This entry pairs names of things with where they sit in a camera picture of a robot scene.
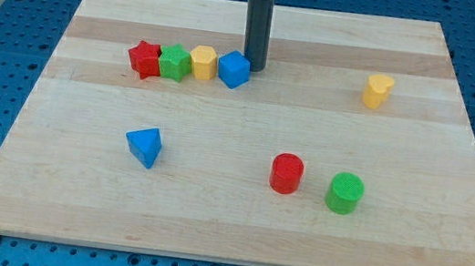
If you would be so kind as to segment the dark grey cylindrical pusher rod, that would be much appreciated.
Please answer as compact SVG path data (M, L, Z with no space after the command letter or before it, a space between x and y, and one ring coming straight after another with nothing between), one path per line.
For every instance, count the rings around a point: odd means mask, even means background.
M252 72L263 71L268 55L269 37L275 0L248 0L244 56Z

